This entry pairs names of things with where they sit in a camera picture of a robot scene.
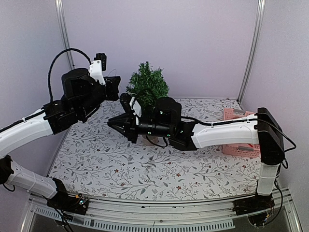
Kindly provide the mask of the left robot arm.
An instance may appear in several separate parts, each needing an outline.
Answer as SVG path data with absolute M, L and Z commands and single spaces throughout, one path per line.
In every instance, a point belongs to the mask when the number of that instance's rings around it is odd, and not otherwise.
M 62 75 L 64 94 L 60 100 L 50 96 L 48 104 L 0 130 L 0 183 L 53 199 L 62 210 L 72 205 L 63 183 L 21 167 L 9 154 L 39 138 L 61 133 L 78 122 L 85 123 L 104 101 L 118 100 L 121 78 L 103 76 L 106 55 L 97 53 L 94 60 L 87 58 L 87 61 L 88 68 L 76 68 Z

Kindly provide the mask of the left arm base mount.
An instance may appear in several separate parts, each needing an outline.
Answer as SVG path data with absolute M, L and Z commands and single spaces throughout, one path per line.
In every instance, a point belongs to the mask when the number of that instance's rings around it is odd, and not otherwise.
M 57 193 L 53 198 L 47 198 L 46 200 L 49 207 L 79 215 L 86 215 L 89 206 L 89 199 L 81 194 L 70 196 L 64 193 Z

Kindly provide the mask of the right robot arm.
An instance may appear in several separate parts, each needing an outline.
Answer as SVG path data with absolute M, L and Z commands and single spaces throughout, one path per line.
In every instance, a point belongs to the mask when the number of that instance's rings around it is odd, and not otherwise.
M 173 98 L 162 97 L 155 103 L 152 116 L 142 115 L 136 98 L 122 94 L 120 103 L 124 113 L 110 118 L 108 126 L 118 131 L 128 141 L 135 143 L 139 135 L 168 139 L 169 145 L 180 151 L 194 151 L 213 145 L 258 144 L 261 167 L 256 195 L 250 199 L 254 211 L 261 210 L 272 194 L 279 166 L 285 160 L 284 140 L 296 144 L 286 136 L 270 111 L 264 107 L 245 117 L 202 122 L 182 116 L 182 106 Z

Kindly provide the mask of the pink plastic basket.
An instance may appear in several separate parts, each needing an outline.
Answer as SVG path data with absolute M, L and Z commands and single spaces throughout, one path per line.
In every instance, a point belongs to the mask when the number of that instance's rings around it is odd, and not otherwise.
M 224 108 L 224 120 L 238 119 L 248 115 L 254 114 L 253 112 L 243 111 L 234 108 Z M 229 144 L 222 145 L 222 152 L 226 155 L 239 156 L 246 158 L 257 158 L 260 156 L 259 144 Z

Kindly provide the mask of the small green christmas tree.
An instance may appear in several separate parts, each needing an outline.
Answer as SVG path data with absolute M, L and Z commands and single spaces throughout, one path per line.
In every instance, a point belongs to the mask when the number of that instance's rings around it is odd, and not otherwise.
M 153 69 L 148 61 L 140 63 L 138 70 L 131 75 L 126 92 L 136 97 L 142 107 L 154 108 L 157 99 L 169 94 L 162 71 L 161 68 Z

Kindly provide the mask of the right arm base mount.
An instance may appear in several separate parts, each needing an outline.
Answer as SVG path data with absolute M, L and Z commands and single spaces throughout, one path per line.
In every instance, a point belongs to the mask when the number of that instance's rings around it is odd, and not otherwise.
M 272 193 L 267 196 L 255 193 L 252 197 L 234 200 L 232 210 L 237 216 L 254 213 L 248 216 L 249 222 L 253 226 L 261 227 L 271 221 L 274 206 Z

